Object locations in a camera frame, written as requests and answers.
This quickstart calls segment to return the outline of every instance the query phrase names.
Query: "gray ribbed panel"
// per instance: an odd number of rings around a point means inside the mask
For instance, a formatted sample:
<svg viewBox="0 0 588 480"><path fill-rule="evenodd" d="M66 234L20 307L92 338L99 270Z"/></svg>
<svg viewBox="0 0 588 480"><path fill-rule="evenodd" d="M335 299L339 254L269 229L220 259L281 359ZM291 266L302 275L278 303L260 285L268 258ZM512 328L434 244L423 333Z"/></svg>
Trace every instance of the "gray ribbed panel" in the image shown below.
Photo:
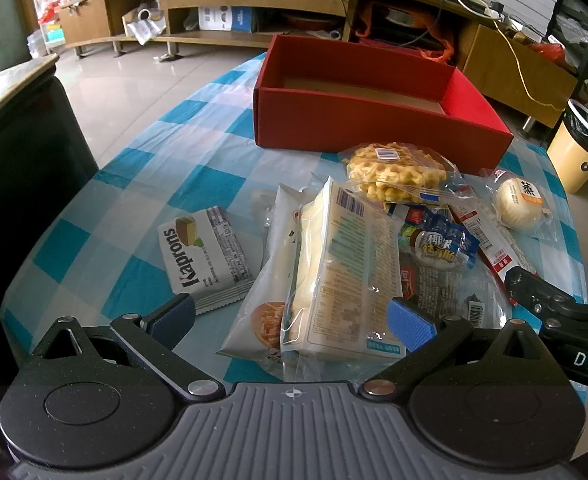
<svg viewBox="0 0 588 480"><path fill-rule="evenodd" d="M21 464L17 480L573 480L564 468L488 474L443 459L416 439L399 410L346 384L239 384L224 400L188 408L146 455L65 474Z"/></svg>

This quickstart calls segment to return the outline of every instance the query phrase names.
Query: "floor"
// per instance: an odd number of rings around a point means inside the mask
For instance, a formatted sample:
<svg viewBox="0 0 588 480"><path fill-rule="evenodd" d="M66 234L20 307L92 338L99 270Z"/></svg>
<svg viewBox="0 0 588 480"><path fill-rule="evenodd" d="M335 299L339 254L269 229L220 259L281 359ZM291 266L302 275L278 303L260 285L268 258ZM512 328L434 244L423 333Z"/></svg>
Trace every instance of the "floor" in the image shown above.
<svg viewBox="0 0 588 480"><path fill-rule="evenodd" d="M238 64L262 52L253 48L181 45L185 57L157 63L163 44L126 44L127 54L115 58L110 45L85 59L65 51L56 75L74 108L80 127L100 167L107 164L142 130L191 93ZM516 132L525 117L492 103L507 126ZM583 263L588 258L588 183L568 197L578 232ZM588 450L588 424L577 455Z"/></svg>

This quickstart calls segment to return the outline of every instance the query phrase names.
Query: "yellow trash can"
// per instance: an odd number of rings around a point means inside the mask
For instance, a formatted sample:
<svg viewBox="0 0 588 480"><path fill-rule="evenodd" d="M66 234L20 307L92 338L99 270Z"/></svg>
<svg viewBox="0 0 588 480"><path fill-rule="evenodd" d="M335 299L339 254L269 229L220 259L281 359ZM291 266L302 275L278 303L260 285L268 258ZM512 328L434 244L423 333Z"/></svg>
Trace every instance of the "yellow trash can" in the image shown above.
<svg viewBox="0 0 588 480"><path fill-rule="evenodd" d="M548 157L566 193L576 193L588 180L588 109L570 99L563 122L549 145Z"/></svg>

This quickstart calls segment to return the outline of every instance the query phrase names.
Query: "red box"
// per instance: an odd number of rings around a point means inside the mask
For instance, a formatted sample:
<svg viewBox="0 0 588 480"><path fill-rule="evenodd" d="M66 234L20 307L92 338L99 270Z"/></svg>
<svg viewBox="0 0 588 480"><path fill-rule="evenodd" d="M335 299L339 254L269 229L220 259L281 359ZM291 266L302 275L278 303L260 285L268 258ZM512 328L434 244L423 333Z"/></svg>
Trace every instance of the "red box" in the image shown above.
<svg viewBox="0 0 588 480"><path fill-rule="evenodd" d="M279 34L254 88L264 148L337 153L364 142L410 142L464 173L495 168L512 134L460 70L344 41Z"/></svg>

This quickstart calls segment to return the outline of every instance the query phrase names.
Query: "checkered tablecloth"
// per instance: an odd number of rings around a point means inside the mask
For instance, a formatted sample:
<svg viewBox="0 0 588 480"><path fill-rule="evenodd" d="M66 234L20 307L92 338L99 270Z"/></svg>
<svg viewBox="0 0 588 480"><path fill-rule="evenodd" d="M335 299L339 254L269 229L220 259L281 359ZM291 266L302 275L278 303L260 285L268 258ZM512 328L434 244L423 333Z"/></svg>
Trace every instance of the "checkered tablecloth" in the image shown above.
<svg viewBox="0 0 588 480"><path fill-rule="evenodd" d="M204 86L142 132L43 234L0 311L6 329L26 351L60 316L74 316L84 326L108 324L127 312L147 314L169 300L159 224L222 206L256 275L263 244L251 217L252 190L275 190L280 182L299 189L310 183L312 173L344 180L336 154L254 144L253 86L263 57ZM521 248L546 280L586 300L574 222L545 151L515 140L501 166L539 183L555 209L558 241L517 235ZM198 316L175 352L227 383L270 378L251 362L215 353L239 304Z"/></svg>

